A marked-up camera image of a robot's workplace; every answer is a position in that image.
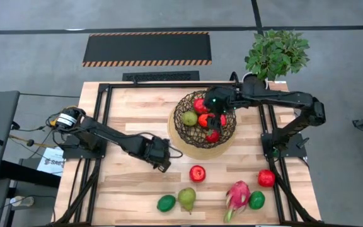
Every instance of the table leg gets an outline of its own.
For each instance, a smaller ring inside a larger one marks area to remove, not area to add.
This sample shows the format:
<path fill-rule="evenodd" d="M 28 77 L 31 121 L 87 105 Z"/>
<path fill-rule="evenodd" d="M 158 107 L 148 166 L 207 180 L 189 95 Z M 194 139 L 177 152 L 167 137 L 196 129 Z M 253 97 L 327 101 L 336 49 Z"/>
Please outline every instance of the table leg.
<path fill-rule="evenodd" d="M 60 177 L 27 168 L 8 161 L 2 161 L 0 165 L 0 178 L 8 178 L 11 180 L 18 180 L 23 182 L 35 183 L 48 187 L 57 188 L 60 185 Z"/>

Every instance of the yellow black striped border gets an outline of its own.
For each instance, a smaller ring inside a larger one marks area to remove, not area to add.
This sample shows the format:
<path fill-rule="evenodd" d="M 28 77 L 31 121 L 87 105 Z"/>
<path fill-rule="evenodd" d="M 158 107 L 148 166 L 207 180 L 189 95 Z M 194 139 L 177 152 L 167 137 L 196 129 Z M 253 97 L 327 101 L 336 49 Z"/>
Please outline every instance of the yellow black striped border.
<path fill-rule="evenodd" d="M 121 67 L 121 66 L 208 66 L 211 60 L 155 60 L 155 61 L 92 61 L 83 62 L 83 67 Z"/>
<path fill-rule="evenodd" d="M 92 36 L 104 35 L 208 35 L 209 32 L 127 32 L 127 33 L 94 33 Z"/>

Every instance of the dragon fruit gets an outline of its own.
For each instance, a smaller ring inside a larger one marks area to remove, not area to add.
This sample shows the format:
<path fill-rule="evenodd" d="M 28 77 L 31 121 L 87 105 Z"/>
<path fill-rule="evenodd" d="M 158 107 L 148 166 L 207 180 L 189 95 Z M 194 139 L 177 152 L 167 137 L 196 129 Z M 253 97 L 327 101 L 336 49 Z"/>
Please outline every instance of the dragon fruit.
<path fill-rule="evenodd" d="M 228 223 L 236 213 L 243 212 L 249 203 L 250 191 L 249 186 L 243 181 L 236 182 L 226 193 L 227 211 L 224 216 L 224 222 Z"/>

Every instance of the black mat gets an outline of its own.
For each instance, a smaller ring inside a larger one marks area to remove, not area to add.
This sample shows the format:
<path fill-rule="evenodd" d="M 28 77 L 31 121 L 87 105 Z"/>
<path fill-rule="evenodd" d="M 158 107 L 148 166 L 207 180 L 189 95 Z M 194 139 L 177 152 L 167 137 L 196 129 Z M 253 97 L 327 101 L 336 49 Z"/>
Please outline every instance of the black mat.
<path fill-rule="evenodd" d="M 97 33 L 89 36 L 84 67 L 212 64 L 208 32 Z"/>
<path fill-rule="evenodd" d="M 198 71 L 123 73 L 123 81 L 200 81 Z"/>

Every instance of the pear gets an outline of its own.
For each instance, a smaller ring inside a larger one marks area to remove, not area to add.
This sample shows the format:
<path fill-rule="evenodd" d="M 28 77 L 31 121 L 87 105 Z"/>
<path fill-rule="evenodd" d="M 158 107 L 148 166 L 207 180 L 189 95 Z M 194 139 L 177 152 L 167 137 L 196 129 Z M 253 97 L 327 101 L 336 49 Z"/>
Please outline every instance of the pear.
<path fill-rule="evenodd" d="M 194 189 L 188 187 L 188 188 L 185 188 L 185 189 L 179 191 L 179 194 L 177 195 L 177 199 L 178 199 L 180 205 L 191 214 L 193 207 L 194 207 L 194 201 L 195 201 Z"/>

